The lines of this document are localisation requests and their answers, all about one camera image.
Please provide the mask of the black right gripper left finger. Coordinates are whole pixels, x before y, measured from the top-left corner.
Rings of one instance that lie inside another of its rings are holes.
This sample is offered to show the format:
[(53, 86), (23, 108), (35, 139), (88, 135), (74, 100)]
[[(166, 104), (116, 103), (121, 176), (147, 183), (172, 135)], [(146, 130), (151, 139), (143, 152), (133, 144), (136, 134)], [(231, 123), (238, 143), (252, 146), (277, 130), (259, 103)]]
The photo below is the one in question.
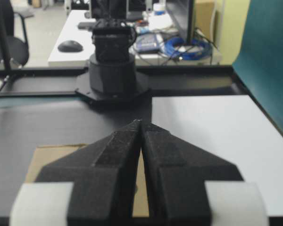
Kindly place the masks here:
[(21, 186), (11, 226), (109, 226), (132, 216), (140, 120), (44, 165)]

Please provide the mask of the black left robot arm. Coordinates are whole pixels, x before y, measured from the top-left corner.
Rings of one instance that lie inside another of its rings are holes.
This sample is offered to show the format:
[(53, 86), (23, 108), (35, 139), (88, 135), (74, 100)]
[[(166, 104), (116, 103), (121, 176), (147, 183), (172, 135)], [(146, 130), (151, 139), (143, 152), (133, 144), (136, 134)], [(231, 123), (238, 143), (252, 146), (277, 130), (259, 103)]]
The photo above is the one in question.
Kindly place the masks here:
[[(138, 94), (129, 48), (136, 31), (101, 19), (92, 31), (89, 60), (92, 91), (122, 101)], [(13, 204), (11, 226), (110, 226), (132, 217), (140, 156), (139, 120), (44, 165), (24, 183)]]

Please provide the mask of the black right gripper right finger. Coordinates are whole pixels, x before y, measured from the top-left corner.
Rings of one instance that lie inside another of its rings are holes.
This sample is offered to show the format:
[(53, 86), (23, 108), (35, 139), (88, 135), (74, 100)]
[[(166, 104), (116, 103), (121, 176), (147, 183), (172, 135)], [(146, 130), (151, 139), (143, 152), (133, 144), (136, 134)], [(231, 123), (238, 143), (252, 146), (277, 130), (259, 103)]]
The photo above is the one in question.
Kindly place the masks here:
[(141, 124), (150, 214), (169, 226), (267, 226), (262, 195), (238, 167), (151, 123)]

